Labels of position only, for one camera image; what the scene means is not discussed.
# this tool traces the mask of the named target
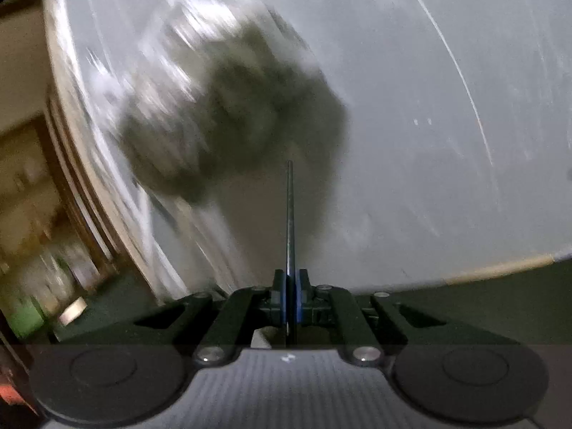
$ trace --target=bolt head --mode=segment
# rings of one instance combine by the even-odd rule
[[[224,358],[224,351],[219,346],[206,346],[198,351],[197,358],[204,363],[216,363]]]
[[[381,358],[381,351],[374,346],[360,346],[354,350],[354,358],[363,363],[371,363]]]

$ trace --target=dark green floor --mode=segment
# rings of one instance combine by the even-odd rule
[[[398,295],[426,311],[523,343],[572,344],[572,261]]]
[[[395,295],[428,312],[527,344],[572,344],[572,261],[492,280]],[[56,328],[60,340],[155,306],[142,281],[128,273],[118,276],[88,303],[80,318],[66,328]]]

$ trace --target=screw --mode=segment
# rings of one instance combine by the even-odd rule
[[[376,361],[381,358],[381,352],[374,346],[360,346],[354,350],[354,358],[364,363]]]
[[[100,73],[106,74],[110,71],[109,65],[103,64],[103,61],[99,59],[99,57],[95,54],[95,52],[91,48],[88,48],[87,51],[88,51],[87,56],[89,64],[91,64]]]
[[[216,363],[224,358],[224,351],[219,346],[206,346],[198,351],[197,358],[204,363]]]

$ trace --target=scratch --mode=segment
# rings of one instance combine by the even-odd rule
[[[568,149],[572,150],[572,117],[568,118],[568,127],[566,130],[566,139],[568,141]]]
[[[405,272],[405,269],[401,268],[401,272],[403,273],[406,279],[411,279],[411,276]]]
[[[125,9],[120,4],[120,1],[119,0],[113,0],[113,1],[115,2],[115,7],[117,9],[117,13],[119,14],[119,17],[121,18],[123,25],[125,27],[129,28],[129,30],[131,31],[131,34],[132,34],[132,38],[135,39],[135,37],[137,36],[137,31],[135,30],[133,22],[131,21],[130,18],[128,18],[127,14],[125,14]]]
[[[488,146],[487,136],[484,133],[483,123],[480,120],[479,112],[477,111],[477,107],[475,105],[475,102],[473,101],[473,96],[471,95],[471,91],[468,88],[467,81],[465,80],[463,73],[461,71],[461,68],[459,67],[459,63],[457,62],[457,59],[455,58],[453,51],[451,51],[451,48],[449,47],[447,40],[445,40],[445,37],[444,37],[443,33],[441,32],[439,25],[437,25],[436,20],[433,18],[433,15],[431,15],[431,12],[427,9],[427,6],[425,6],[425,3],[423,2],[423,0],[417,0],[417,3],[419,3],[422,10],[424,11],[424,13],[427,15],[427,17],[431,21],[431,24],[433,25],[433,27],[437,31],[439,38],[441,38],[443,45],[445,45],[445,49],[449,53],[449,56],[451,57],[451,60],[453,61],[453,64],[455,65],[455,68],[457,69],[457,73],[459,74],[459,77],[461,78],[461,81],[463,82],[464,89],[467,93],[469,101],[471,102],[471,107],[473,108],[473,111],[475,113],[475,117],[477,118],[477,124],[479,125],[480,135],[483,139],[484,148],[485,148],[486,153],[487,153],[488,162],[490,163],[491,167],[495,167],[494,162],[493,162],[493,155],[491,153],[490,146]]]
[[[435,227],[435,225],[433,224],[433,222],[431,221],[431,219],[427,215],[427,213],[424,213],[423,211],[421,211],[423,214],[419,214],[415,210],[415,205],[412,204],[411,202],[406,203],[406,206],[407,206],[407,209],[410,210],[411,213],[413,213],[413,215],[415,216],[415,218],[417,219],[417,222],[420,224],[421,227],[424,227],[425,229],[427,229],[429,232],[431,232],[436,237],[441,236],[441,233],[439,233],[439,231],[437,230],[437,228]]]
[[[464,155],[459,147],[459,143],[457,143],[457,141],[453,137],[447,138],[447,144],[451,147],[451,150],[455,152],[455,155],[457,155],[461,159],[464,159]]]
[[[89,9],[92,12],[93,16],[93,25],[95,27],[95,31],[97,33],[97,38],[99,39],[99,44],[101,45],[101,50],[104,53],[105,62],[107,62],[107,68],[109,71],[115,75],[115,70],[113,69],[113,65],[111,64],[111,56],[109,55],[109,51],[105,45],[103,33],[101,31],[101,25],[99,24],[99,19],[97,17],[97,12],[95,11],[95,5],[93,4],[93,0],[88,0]]]
[[[540,29],[538,27],[537,18],[534,15],[534,11],[533,11],[533,8],[530,4],[530,0],[522,0],[522,1],[524,2],[524,5],[526,6],[526,9],[528,11],[528,15],[530,16],[530,21],[531,21],[532,26],[533,26],[534,34],[536,35],[536,38],[537,38],[538,55],[542,61],[542,69],[544,70],[544,78],[548,82],[548,69],[546,67],[546,60],[544,59],[544,50],[542,50],[542,46],[540,43],[541,32],[540,32]]]

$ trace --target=green object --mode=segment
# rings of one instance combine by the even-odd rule
[[[44,315],[38,303],[28,297],[8,319],[12,331],[20,338],[27,337],[44,325]]]

